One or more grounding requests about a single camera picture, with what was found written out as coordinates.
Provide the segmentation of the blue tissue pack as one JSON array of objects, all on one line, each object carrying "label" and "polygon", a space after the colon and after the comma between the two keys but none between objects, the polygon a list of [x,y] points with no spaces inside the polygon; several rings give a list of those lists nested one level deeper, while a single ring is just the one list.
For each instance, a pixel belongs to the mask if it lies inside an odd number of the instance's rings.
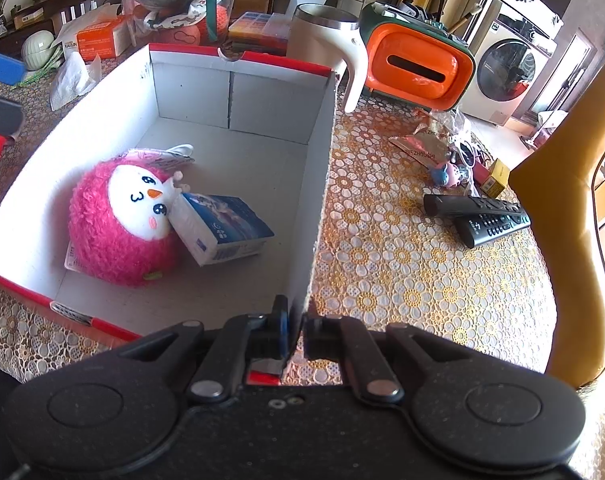
[{"label": "blue tissue pack", "polygon": [[258,255],[274,237],[267,223],[233,196],[182,193],[168,219],[199,266]]}]

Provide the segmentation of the red cardboard box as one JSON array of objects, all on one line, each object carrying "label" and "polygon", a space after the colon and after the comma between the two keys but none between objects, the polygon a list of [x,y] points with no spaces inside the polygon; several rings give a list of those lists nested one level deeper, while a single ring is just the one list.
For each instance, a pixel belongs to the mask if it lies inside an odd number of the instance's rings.
[{"label": "red cardboard box", "polygon": [[310,294],[337,79],[151,44],[0,160],[0,369],[18,382],[196,320]]}]

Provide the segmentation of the pink plush owl toy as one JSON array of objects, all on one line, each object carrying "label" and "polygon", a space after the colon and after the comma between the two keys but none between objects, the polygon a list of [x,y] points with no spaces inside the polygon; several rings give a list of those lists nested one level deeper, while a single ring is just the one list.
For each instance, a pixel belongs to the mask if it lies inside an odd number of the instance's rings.
[{"label": "pink plush owl toy", "polygon": [[130,148],[86,172],[69,203],[65,268],[124,286],[169,273],[179,240],[169,222],[171,203],[188,191],[182,170],[193,146]]}]

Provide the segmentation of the wooden tv cabinet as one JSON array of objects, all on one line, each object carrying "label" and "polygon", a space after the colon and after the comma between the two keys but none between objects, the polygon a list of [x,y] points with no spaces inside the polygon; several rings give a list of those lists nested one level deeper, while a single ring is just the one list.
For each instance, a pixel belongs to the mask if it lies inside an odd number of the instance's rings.
[{"label": "wooden tv cabinet", "polygon": [[[63,24],[60,22],[60,11],[75,3],[86,0],[38,0],[24,10],[20,10],[8,22],[8,33],[0,37],[0,53],[19,58],[22,44],[39,30],[48,30],[57,35]],[[105,2],[117,0],[96,0],[101,6]]]}]

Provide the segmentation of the white router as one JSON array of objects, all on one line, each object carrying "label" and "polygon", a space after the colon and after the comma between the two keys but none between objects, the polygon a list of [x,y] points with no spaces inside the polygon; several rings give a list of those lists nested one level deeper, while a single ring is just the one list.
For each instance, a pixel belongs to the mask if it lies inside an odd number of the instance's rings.
[{"label": "white router", "polygon": [[80,3],[72,4],[68,8],[60,11],[60,22],[66,24],[70,21],[80,18],[80,16],[87,14],[97,8],[96,0],[86,0]]}]

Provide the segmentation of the orange tissue box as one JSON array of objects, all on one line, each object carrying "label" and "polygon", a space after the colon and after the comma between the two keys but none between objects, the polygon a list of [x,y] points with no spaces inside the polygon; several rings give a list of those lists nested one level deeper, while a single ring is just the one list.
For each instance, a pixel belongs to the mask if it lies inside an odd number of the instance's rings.
[{"label": "orange tissue box", "polygon": [[68,22],[53,47],[61,46],[64,58],[77,52],[86,63],[118,58],[131,47],[128,17],[119,9],[119,4],[104,4]]}]

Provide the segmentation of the black remote control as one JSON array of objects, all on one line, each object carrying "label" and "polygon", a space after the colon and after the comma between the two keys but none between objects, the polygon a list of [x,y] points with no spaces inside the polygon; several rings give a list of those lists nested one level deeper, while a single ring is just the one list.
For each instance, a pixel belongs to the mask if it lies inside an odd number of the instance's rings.
[{"label": "black remote control", "polygon": [[453,225],[462,243],[472,249],[529,228],[531,219],[528,216],[508,214],[473,214],[455,218]]},{"label": "black remote control", "polygon": [[476,214],[522,217],[526,214],[519,203],[474,196],[425,194],[423,207],[429,217],[440,218],[476,216]]}]

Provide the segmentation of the small blue pink toy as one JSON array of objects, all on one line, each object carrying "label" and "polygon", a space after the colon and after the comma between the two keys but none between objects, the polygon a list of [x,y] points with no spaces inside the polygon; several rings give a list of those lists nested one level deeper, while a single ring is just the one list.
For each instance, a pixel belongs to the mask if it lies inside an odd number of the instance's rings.
[{"label": "small blue pink toy", "polygon": [[470,181],[469,168],[455,165],[453,162],[442,162],[429,170],[432,180],[440,188],[455,188]]}]

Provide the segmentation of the shiny snack wrapper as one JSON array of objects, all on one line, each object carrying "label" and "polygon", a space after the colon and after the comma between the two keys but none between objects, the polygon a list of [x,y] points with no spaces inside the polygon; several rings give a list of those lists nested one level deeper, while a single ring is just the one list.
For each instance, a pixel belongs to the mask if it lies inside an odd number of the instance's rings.
[{"label": "shiny snack wrapper", "polygon": [[427,169],[433,169],[449,159],[448,145],[429,129],[406,136],[392,136],[389,142]]}]

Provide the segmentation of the small yellow box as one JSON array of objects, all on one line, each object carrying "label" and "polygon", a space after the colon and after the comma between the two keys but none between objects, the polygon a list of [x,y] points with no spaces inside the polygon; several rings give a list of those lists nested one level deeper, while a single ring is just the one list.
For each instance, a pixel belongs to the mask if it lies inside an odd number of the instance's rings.
[{"label": "small yellow box", "polygon": [[483,192],[490,198],[498,198],[508,187],[510,169],[507,165],[496,159],[487,171],[487,177],[481,185]]}]

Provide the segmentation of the colourful plastic organizer box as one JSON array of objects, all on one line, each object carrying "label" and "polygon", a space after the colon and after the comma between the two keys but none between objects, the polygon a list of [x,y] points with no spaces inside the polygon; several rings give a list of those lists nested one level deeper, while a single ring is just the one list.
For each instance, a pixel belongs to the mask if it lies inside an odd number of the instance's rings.
[{"label": "colourful plastic organizer box", "polygon": [[245,12],[230,25],[228,39],[242,50],[286,55],[290,24],[285,14]]}]

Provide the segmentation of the yellow chair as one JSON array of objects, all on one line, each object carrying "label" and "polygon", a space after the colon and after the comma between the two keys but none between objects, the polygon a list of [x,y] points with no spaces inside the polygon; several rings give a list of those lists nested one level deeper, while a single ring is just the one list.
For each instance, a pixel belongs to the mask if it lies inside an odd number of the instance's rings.
[{"label": "yellow chair", "polygon": [[605,65],[551,138],[511,171],[557,305],[548,374],[580,388],[605,371],[605,258],[595,177],[605,157]]}]

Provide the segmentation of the orange green tissue holder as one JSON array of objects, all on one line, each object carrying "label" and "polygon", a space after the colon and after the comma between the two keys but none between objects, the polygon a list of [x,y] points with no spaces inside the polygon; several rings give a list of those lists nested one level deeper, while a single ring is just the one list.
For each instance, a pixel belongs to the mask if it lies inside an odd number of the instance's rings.
[{"label": "orange green tissue holder", "polygon": [[360,13],[365,88],[428,110],[455,108],[476,72],[467,44],[430,21],[380,2]]}]

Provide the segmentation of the cream kettle mug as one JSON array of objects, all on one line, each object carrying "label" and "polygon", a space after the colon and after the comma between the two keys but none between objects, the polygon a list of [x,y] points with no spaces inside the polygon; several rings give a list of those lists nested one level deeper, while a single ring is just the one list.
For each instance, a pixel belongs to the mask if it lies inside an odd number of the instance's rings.
[{"label": "cream kettle mug", "polygon": [[358,104],[368,73],[368,51],[360,35],[359,18],[334,6],[301,3],[289,27],[286,56],[348,73],[344,112]]}]

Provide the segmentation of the washing machine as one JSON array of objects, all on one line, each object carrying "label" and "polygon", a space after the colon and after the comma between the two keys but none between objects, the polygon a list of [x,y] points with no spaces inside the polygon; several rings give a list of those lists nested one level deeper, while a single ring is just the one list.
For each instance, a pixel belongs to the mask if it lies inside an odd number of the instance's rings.
[{"label": "washing machine", "polygon": [[541,0],[491,0],[472,36],[476,72],[461,112],[505,125],[551,60],[562,26]]}]

